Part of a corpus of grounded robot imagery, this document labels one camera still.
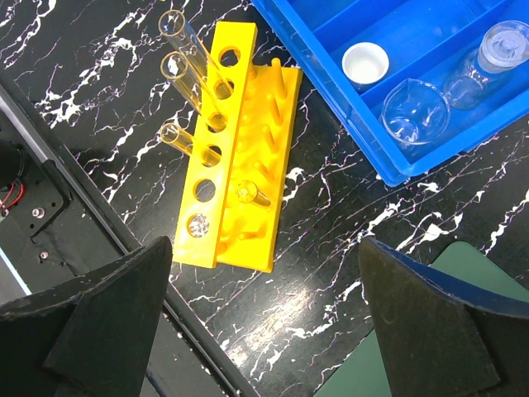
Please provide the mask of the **yellow test tube rack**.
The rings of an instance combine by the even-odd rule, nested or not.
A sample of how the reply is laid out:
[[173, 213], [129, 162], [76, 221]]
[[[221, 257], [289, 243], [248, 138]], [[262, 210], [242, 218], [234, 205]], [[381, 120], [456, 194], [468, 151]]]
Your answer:
[[[222, 67], [235, 87], [222, 101], [227, 119], [221, 132], [210, 132], [202, 119], [194, 135], [199, 144], [221, 155], [206, 167], [191, 157], [174, 239], [173, 260], [212, 269], [218, 263], [271, 272], [279, 214], [284, 196], [303, 72], [254, 65], [258, 29], [253, 22], [218, 22], [211, 54], [219, 62], [228, 51], [238, 61]], [[250, 180], [270, 200], [268, 207], [240, 203], [235, 188]]]

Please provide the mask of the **blue plastic compartment bin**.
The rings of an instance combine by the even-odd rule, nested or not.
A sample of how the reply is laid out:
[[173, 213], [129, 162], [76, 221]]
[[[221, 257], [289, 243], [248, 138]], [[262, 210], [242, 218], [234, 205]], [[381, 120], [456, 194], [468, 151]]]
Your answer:
[[525, 1], [258, 1], [388, 186], [425, 174], [528, 114], [528, 66], [507, 67], [478, 105], [459, 110], [450, 76], [476, 60]]

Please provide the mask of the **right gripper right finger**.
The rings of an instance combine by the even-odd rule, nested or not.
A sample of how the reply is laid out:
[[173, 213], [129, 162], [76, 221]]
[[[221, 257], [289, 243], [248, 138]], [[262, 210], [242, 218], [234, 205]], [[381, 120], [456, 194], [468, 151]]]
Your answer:
[[394, 396], [526, 396], [528, 304], [367, 237], [359, 265]]

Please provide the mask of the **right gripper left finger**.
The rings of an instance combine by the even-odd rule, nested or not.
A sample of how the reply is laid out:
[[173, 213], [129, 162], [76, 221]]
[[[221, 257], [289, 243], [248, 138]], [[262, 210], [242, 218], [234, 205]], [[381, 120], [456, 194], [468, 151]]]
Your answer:
[[167, 237], [1, 307], [3, 396], [138, 396], [171, 266]]

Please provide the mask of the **clear test tube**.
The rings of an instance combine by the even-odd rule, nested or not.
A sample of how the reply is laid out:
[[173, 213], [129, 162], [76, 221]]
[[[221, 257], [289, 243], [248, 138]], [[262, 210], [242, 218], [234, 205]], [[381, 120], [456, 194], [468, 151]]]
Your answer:
[[268, 207], [271, 202], [269, 198], [261, 192], [257, 184], [250, 180], [242, 180], [235, 188], [235, 195], [240, 203], [253, 203], [263, 207]]
[[160, 72], [203, 118], [211, 132], [221, 132], [226, 128], [226, 115], [217, 99], [184, 54], [176, 50], [168, 53], [161, 60]]
[[171, 9], [164, 12], [158, 28], [173, 48], [186, 57], [196, 75], [218, 99], [227, 99], [233, 94], [233, 87], [181, 11]]
[[198, 158], [206, 167], [213, 167], [221, 160], [221, 155], [209, 146], [199, 144], [196, 138], [175, 123], [166, 123], [160, 128], [163, 143], [172, 146], [189, 157]]

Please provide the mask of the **small clear vial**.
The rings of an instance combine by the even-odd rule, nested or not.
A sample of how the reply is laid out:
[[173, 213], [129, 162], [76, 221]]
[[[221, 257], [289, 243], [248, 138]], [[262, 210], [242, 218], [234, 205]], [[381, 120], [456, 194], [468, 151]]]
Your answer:
[[471, 110], [496, 93], [510, 72], [528, 60], [528, 24], [509, 20], [487, 30], [479, 47], [464, 55], [447, 76], [443, 94], [451, 107]]

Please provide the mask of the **clear round flask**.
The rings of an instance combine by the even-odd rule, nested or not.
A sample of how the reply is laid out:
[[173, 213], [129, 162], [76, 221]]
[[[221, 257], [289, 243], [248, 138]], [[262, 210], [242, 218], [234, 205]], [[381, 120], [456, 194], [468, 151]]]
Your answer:
[[450, 122], [450, 105], [436, 86], [405, 79], [383, 101], [379, 121], [406, 152], [432, 144]]

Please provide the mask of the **white round cap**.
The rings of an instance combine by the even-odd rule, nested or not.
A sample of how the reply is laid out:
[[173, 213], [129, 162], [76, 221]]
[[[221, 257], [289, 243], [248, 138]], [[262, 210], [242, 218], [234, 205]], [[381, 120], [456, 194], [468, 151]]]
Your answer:
[[372, 42], [360, 42], [346, 50], [341, 68], [355, 89], [362, 91], [375, 85], [388, 73], [387, 52]]

